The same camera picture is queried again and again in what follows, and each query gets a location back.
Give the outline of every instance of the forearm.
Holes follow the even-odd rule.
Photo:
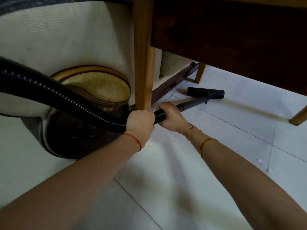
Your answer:
[[[2,229],[71,229],[139,147],[122,135],[73,163],[7,205],[0,212]]]
[[[198,129],[187,131],[187,139],[199,153],[201,144],[209,138]],[[254,229],[306,228],[304,210],[273,180],[239,154],[214,140],[203,146],[201,154]]]

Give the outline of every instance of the vacuum cleaner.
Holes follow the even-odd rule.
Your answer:
[[[52,78],[19,63],[0,57],[0,92],[27,98],[64,111],[100,129],[123,133],[125,118],[116,118],[89,103]],[[187,110],[210,99],[222,99],[225,92],[217,89],[188,88],[188,95],[198,99],[177,105],[179,111]],[[154,112],[154,124],[166,119],[165,112]]]

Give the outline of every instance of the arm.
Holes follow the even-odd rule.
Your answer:
[[[166,112],[160,125],[187,137],[253,229],[307,229],[306,212],[265,173],[215,140],[207,141],[201,152],[210,137],[190,129],[172,103],[161,103],[158,109]]]
[[[142,146],[154,130],[152,111],[133,111],[126,133]],[[23,194],[0,212],[1,229],[72,229],[140,145],[122,135]]]

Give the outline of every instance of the red string bracelet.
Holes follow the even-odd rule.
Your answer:
[[[133,135],[130,135],[132,138],[134,138],[135,140],[136,140],[136,142],[140,145],[140,150],[139,151],[141,151],[142,150],[142,145],[141,145],[141,143],[140,143],[140,141],[137,139],[137,138],[135,138]]]

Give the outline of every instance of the black corrugated hose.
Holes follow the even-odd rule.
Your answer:
[[[46,104],[106,131],[126,130],[127,119],[111,116],[52,78],[3,57],[0,57],[0,92]],[[155,124],[166,118],[163,110],[156,111],[155,116]]]

